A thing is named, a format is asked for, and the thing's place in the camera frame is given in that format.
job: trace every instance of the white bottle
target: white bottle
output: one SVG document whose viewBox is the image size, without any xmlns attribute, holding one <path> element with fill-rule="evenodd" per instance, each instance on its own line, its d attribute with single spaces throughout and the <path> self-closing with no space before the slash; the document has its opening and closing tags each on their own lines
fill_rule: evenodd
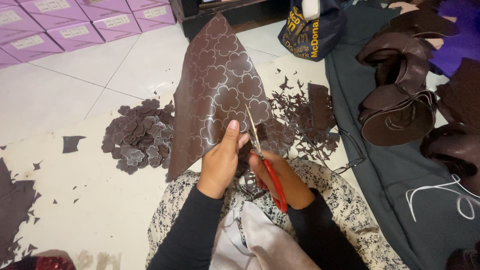
<svg viewBox="0 0 480 270">
<path fill-rule="evenodd" d="M 320 17 L 320 0 L 303 0 L 301 10 L 305 21 L 311 21 Z"/>
</svg>

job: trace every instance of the mcdonald's bag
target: mcdonald's bag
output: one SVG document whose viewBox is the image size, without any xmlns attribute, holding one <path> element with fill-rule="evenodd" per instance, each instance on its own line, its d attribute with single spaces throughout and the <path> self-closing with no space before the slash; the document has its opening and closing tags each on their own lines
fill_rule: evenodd
<svg viewBox="0 0 480 270">
<path fill-rule="evenodd" d="M 320 18 L 305 21 L 301 0 L 292 0 L 287 23 L 278 40 L 293 55 L 318 62 L 338 43 L 347 18 L 337 0 L 320 0 Z"/>
</svg>

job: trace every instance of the red sequined fabric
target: red sequined fabric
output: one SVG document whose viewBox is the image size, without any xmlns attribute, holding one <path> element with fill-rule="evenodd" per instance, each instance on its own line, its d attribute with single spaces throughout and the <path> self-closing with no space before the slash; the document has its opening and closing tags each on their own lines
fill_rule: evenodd
<svg viewBox="0 0 480 270">
<path fill-rule="evenodd" d="M 76 270 L 62 257 L 27 257 L 13 262 L 3 270 Z"/>
</svg>

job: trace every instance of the floral pants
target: floral pants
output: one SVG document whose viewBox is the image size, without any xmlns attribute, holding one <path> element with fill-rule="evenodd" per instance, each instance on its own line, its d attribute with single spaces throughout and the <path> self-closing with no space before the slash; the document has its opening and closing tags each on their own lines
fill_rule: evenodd
<svg viewBox="0 0 480 270">
<path fill-rule="evenodd" d="M 289 162 L 308 187 L 320 191 L 333 213 L 333 221 L 370 269 L 408 269 L 380 234 L 378 225 L 371 219 L 363 199 L 340 175 L 308 160 L 295 159 Z M 186 171 L 166 188 L 148 229 L 150 252 L 147 255 L 146 266 L 169 232 L 199 175 Z M 248 200 L 256 204 L 275 225 L 296 239 L 290 218 L 280 212 L 269 193 L 253 198 L 245 193 L 244 185 L 238 184 L 238 180 L 235 179 L 224 195 L 225 203 L 220 220 L 231 208 L 242 208 L 243 202 Z M 239 229 L 245 245 L 241 224 Z"/>
</svg>

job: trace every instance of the hand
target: hand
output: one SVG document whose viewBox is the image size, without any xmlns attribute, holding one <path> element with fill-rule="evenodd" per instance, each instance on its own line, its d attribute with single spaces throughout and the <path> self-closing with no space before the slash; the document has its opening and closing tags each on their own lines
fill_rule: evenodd
<svg viewBox="0 0 480 270">
<path fill-rule="evenodd" d="M 238 153 L 249 140 L 247 133 L 240 133 L 240 124 L 232 120 L 222 141 L 202 158 L 202 172 L 197 188 L 203 194 L 220 199 L 230 185 L 237 170 Z"/>
<path fill-rule="evenodd" d="M 266 160 L 270 162 L 276 172 L 278 179 L 283 187 L 285 199 L 293 209 L 303 209 L 309 206 L 314 200 L 315 195 L 310 191 L 307 185 L 293 171 L 288 162 L 281 156 L 272 152 L 262 151 Z M 268 174 L 262 160 L 257 155 L 250 156 L 250 168 L 255 174 L 256 185 L 262 189 L 269 189 L 273 197 L 278 199 L 275 185 Z"/>
</svg>

